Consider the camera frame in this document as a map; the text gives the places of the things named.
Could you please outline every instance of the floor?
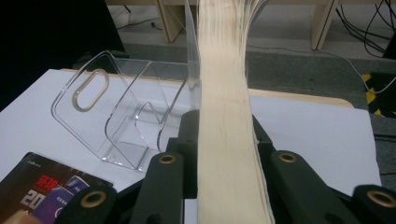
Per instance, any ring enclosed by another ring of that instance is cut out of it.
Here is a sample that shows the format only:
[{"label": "floor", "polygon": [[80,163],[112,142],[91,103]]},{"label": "floor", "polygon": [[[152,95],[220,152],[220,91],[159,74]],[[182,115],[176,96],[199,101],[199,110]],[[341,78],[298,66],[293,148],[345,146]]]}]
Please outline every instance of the floor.
[{"label": "floor", "polygon": [[[131,13],[122,6],[109,7],[117,27],[139,23],[119,29],[120,38],[124,44],[186,47],[185,31],[180,32],[174,43],[164,42],[163,31],[160,30],[161,22],[156,19],[157,13],[155,7],[128,6],[128,8],[131,10]],[[370,20],[375,14],[375,6],[373,5],[343,6],[343,8],[348,21],[360,27],[362,30],[366,30]],[[382,53],[374,49],[369,50],[376,56],[369,54],[363,43],[347,32],[337,15],[335,15],[332,20],[332,25],[326,36],[322,51],[311,51],[311,10],[311,6],[266,6],[258,19],[251,25],[247,42],[247,51],[282,55],[335,57],[342,59],[341,61],[348,59],[354,63],[360,74],[370,73],[373,72],[372,70],[376,71],[376,69],[381,70],[381,66],[378,67],[377,65],[376,67],[372,67],[371,64],[373,63],[370,63],[378,62],[376,64],[384,64],[384,67],[387,67],[384,68],[386,71],[396,72],[396,63],[393,60],[376,57],[380,57]],[[379,11],[383,17],[391,23],[389,20],[389,10],[385,7],[381,7]],[[373,20],[369,31],[388,37],[391,37],[393,34],[389,26],[378,16]],[[382,38],[370,38],[381,48],[386,48],[389,42]],[[320,64],[317,64],[315,69],[319,70]],[[361,80],[358,78],[355,79],[354,82],[353,85],[361,85]],[[355,98],[359,97],[353,94],[347,94],[349,90],[354,88],[348,87],[348,83],[347,81],[343,83],[346,94],[343,95],[341,93],[337,94],[335,91],[326,91],[326,96],[344,98],[348,101],[352,101],[351,103],[354,103],[353,105],[357,108],[365,108],[365,95],[359,96],[360,101],[363,101],[363,103],[355,104]],[[299,88],[294,87],[294,89],[297,93],[306,93],[306,91],[301,91],[302,88],[299,90]],[[396,190],[396,143],[394,140],[394,134],[396,134],[396,120],[372,116],[372,125],[375,134],[384,134],[391,137],[386,141],[376,138],[375,144],[382,183],[387,188]]]}]

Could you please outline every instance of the white surface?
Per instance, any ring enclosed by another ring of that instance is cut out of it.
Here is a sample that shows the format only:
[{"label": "white surface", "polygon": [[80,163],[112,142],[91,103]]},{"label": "white surface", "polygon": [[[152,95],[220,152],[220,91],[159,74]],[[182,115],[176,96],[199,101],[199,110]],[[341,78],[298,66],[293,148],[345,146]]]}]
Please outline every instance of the white surface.
[{"label": "white surface", "polygon": [[[144,175],[100,161],[50,113],[71,76],[49,70],[0,113],[0,179],[33,151],[125,189]],[[329,186],[350,195],[357,185],[381,185],[366,111],[255,95],[251,103],[276,149],[302,155]],[[187,206],[195,207],[194,201]]]}]

